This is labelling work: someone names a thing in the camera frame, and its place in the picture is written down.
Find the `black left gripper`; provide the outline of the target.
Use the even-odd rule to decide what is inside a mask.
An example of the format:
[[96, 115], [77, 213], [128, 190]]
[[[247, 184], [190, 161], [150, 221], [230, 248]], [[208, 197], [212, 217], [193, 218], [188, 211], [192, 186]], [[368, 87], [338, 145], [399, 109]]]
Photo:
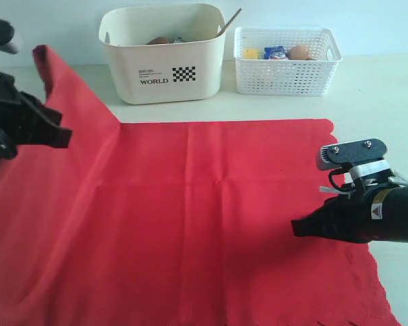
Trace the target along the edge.
[[1, 158], [15, 158], [18, 145], [68, 148], [72, 130], [61, 126], [62, 117], [35, 96], [16, 89], [14, 76], [0, 72]]

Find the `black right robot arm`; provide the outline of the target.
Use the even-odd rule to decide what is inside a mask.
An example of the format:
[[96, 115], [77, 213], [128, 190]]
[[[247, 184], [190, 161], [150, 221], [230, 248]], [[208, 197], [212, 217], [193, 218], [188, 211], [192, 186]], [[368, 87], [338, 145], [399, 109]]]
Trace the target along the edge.
[[339, 194], [291, 225], [298, 237], [408, 243], [408, 187], [383, 185], [362, 194]]

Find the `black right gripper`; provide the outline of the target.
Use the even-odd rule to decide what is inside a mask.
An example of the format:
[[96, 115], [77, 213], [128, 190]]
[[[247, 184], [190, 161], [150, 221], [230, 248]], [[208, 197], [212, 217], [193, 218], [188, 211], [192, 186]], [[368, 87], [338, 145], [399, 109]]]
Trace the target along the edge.
[[387, 241], [384, 213], [386, 189], [357, 198], [338, 195], [324, 201], [321, 209], [290, 221], [297, 237], [317, 236], [350, 243]]

